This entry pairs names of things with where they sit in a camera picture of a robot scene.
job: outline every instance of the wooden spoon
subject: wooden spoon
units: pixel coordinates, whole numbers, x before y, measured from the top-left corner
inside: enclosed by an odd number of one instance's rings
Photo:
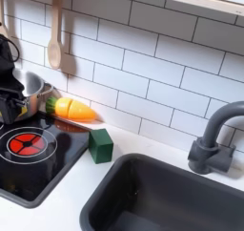
[[[5,37],[9,37],[4,21],[4,0],[0,0],[0,34],[3,34]]]
[[[60,68],[62,59],[61,8],[62,0],[52,0],[51,40],[48,46],[48,56],[50,64],[54,69]]]

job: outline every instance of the red burner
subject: red burner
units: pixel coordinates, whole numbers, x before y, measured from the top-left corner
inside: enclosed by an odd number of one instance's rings
[[[18,156],[35,156],[45,150],[47,142],[37,134],[14,136],[9,143],[10,150]]]

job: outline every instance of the green block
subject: green block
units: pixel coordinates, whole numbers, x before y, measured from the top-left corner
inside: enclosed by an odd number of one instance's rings
[[[106,129],[92,130],[89,150],[96,164],[112,161],[113,142]]]

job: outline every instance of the faucet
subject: faucet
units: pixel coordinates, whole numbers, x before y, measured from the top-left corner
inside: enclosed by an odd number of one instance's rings
[[[220,149],[216,140],[224,123],[236,116],[244,116],[244,101],[225,105],[212,115],[203,137],[193,142],[188,156],[191,170],[200,175],[210,174],[213,170],[223,173],[229,171],[235,147]]]

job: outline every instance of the black stovetop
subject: black stovetop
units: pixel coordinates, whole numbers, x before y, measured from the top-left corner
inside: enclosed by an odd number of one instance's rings
[[[0,125],[0,196],[39,205],[88,147],[89,131],[38,113]]]

